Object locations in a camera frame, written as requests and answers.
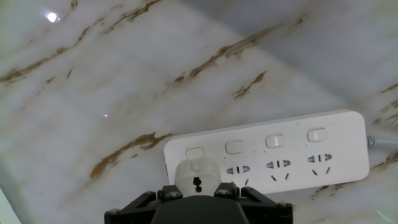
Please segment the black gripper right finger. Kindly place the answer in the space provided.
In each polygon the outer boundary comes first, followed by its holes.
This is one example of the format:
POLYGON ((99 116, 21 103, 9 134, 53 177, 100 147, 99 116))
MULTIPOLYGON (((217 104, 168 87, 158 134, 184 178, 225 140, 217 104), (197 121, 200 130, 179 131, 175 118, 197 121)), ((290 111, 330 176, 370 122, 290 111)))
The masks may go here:
POLYGON ((255 188, 239 188, 234 183, 221 183, 215 190, 215 197, 227 199, 238 206, 232 212, 246 223, 293 224, 293 205, 277 203, 255 188))

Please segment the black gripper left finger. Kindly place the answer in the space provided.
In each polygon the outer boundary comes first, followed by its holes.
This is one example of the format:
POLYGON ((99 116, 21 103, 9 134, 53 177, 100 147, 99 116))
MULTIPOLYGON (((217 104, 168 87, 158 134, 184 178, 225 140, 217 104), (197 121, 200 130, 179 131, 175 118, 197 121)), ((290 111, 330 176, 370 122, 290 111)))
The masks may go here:
POLYGON ((146 191, 122 209, 104 213, 105 224, 150 223, 157 209, 164 203, 183 198, 176 185, 166 185, 157 192, 146 191))

